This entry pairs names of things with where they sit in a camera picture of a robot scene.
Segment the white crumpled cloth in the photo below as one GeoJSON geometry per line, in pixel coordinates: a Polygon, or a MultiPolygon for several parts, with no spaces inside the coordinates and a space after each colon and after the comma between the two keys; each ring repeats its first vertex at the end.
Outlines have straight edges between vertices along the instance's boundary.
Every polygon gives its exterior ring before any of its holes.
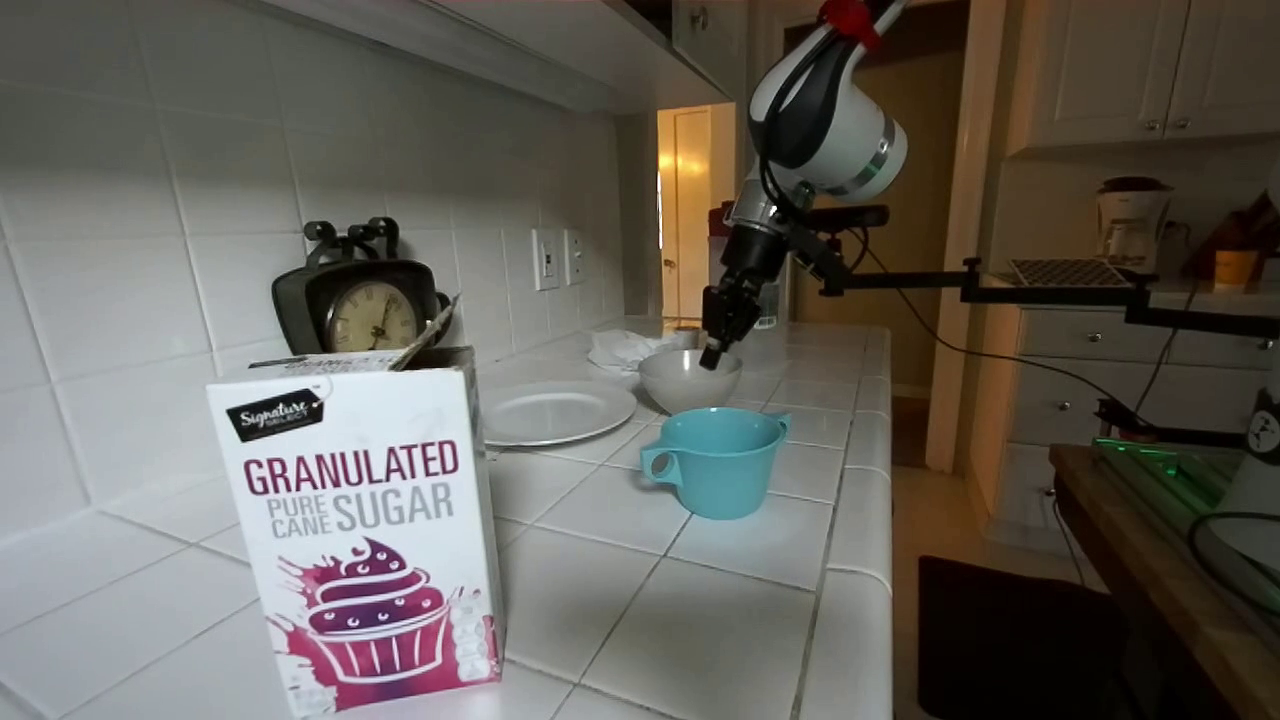
{"type": "Polygon", "coordinates": [[[609,329],[591,334],[588,351],[590,364],[609,372],[636,372],[650,356],[681,350],[678,336],[648,337],[625,329],[609,329]]]}

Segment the dark table clock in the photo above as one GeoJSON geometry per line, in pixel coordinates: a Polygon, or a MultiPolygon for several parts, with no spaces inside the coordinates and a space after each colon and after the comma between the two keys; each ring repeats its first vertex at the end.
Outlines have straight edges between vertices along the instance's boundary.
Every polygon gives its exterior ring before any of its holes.
{"type": "Polygon", "coordinates": [[[436,286],[433,270],[401,256],[401,227],[374,217],[338,231],[308,222],[312,245],[302,266],[271,283],[271,302],[294,355],[352,354],[411,346],[425,331],[430,343],[447,336],[454,299],[436,286]]]}

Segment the white ceramic bowl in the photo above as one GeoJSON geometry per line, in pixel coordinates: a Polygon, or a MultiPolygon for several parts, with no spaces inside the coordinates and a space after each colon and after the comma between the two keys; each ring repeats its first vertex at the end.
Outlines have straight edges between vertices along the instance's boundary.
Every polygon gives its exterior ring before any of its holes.
{"type": "Polygon", "coordinates": [[[644,389],[667,414],[727,404],[742,374],[742,360],[719,355],[714,369],[701,365],[703,348],[671,350],[640,361],[644,389]]]}

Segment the wall socket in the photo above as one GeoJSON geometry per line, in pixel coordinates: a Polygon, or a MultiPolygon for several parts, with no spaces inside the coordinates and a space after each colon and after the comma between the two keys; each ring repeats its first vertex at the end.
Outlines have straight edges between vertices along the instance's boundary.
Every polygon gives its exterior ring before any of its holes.
{"type": "Polygon", "coordinates": [[[534,228],[531,232],[534,287],[547,292],[561,287],[563,231],[534,228]]]}

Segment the white coffee maker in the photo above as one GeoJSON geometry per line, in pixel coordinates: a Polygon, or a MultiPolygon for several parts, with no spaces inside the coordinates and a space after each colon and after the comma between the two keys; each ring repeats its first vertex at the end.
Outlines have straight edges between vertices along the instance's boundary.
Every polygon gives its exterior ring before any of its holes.
{"type": "Polygon", "coordinates": [[[1094,193],[1094,255],[1108,264],[1155,273],[1174,187],[1147,176],[1115,176],[1094,193]]]}

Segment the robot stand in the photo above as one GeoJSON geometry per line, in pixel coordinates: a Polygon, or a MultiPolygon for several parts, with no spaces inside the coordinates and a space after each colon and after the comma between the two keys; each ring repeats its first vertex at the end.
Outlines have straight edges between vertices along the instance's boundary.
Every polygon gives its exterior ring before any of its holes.
{"type": "Polygon", "coordinates": [[[1130,624],[1160,698],[1190,720],[1280,720],[1280,629],[1233,598],[1100,450],[1053,445],[1066,525],[1130,624]]]}

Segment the dark floor mat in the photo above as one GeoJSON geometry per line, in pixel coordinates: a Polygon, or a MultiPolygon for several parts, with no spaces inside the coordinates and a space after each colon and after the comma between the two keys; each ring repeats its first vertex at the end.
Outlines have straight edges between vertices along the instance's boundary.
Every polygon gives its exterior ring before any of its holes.
{"type": "Polygon", "coordinates": [[[938,720],[1114,720],[1128,625],[1108,594],[922,556],[916,702],[938,720]]]}

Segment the white drawer cabinet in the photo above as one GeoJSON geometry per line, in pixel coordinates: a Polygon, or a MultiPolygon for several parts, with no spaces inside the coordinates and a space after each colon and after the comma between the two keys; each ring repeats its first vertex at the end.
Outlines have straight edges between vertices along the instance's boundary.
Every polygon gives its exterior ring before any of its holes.
{"type": "Polygon", "coordinates": [[[1240,432],[1280,342],[1126,324],[1102,309],[991,306],[966,480],[984,534],[1064,553],[1052,445],[1088,445],[1114,395],[1164,427],[1240,432]]]}

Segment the yellow cup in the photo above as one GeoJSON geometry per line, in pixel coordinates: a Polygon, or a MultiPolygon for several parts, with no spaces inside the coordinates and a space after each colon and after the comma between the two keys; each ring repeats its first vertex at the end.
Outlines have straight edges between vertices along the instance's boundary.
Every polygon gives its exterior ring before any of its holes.
{"type": "Polygon", "coordinates": [[[1213,254],[1215,293],[1244,293],[1253,281],[1260,252],[1251,249],[1220,249],[1213,254]]]}

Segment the dark drying mat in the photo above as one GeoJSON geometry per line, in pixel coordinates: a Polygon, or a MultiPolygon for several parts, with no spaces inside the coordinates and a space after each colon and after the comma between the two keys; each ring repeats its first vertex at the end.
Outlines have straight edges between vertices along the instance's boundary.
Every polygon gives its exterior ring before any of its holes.
{"type": "Polygon", "coordinates": [[[1097,258],[1011,259],[1012,274],[1029,288],[1130,288],[1132,282],[1097,258]]]}

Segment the sugar box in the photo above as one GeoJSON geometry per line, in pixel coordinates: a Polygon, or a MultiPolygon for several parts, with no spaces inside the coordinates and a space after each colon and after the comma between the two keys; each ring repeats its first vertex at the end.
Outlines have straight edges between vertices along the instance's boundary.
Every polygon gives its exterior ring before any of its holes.
{"type": "Polygon", "coordinates": [[[206,388],[298,720],[502,679],[506,620],[474,350],[255,363],[206,388]]]}

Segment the white upper cabinets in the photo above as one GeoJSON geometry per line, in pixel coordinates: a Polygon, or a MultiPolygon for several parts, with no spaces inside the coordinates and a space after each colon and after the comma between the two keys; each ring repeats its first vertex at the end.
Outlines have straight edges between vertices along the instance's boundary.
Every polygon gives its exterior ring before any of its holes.
{"type": "Polygon", "coordinates": [[[1280,135],[1280,0],[1027,0],[1010,154],[1280,135]]]}

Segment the white door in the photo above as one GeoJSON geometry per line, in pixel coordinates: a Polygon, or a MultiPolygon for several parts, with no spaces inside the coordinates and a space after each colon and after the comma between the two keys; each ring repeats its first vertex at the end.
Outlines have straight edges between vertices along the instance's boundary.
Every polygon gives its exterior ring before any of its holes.
{"type": "Polygon", "coordinates": [[[709,106],[658,111],[657,138],[662,315],[691,325],[709,277],[709,106]]]}

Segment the overhead cabinet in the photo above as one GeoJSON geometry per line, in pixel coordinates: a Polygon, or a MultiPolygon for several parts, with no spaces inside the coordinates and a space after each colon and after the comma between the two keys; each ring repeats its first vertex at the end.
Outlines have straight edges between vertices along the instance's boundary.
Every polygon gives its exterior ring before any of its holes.
{"type": "Polygon", "coordinates": [[[748,0],[264,0],[582,113],[737,101],[748,0]]]}

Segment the white plate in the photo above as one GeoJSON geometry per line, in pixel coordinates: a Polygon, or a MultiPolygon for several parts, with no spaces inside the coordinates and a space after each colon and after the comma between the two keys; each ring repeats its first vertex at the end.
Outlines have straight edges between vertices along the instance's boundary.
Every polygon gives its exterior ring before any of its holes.
{"type": "Polygon", "coordinates": [[[545,447],[589,439],[627,423],[628,391],[594,380],[539,380],[486,392],[483,438],[493,447],[545,447]]]}

